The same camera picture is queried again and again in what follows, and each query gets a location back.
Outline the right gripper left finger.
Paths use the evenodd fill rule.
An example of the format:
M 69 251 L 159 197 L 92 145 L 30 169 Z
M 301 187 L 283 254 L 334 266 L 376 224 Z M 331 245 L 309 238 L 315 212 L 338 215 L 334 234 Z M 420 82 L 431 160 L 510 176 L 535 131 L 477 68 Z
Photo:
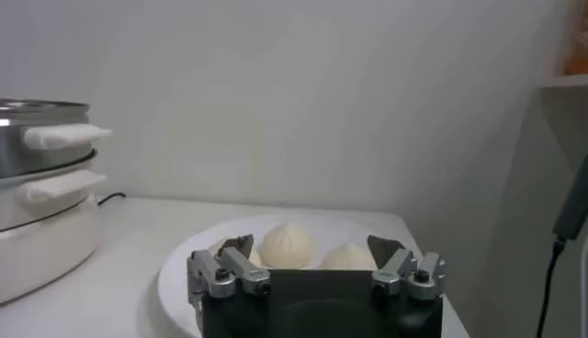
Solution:
M 266 297 L 271 293 L 268 270 L 249 260 L 254 249 L 254 236 L 247 234 L 230 238 L 219 249 L 194 251 L 187 258 L 187 299 L 199 304 L 208 295 L 214 299 L 227 299 L 236 294 L 237 283 L 250 295 Z

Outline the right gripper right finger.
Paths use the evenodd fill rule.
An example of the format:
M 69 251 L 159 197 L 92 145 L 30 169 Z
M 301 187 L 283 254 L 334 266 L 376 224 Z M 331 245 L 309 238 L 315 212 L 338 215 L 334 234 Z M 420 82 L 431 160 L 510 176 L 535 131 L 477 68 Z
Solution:
M 443 296 L 447 263 L 439 253 L 426 253 L 418 261 L 400 242 L 375 235 L 367 237 L 367 246 L 378 267 L 371 275 L 376 297 L 405 292 L 410 299 L 430 301 Z

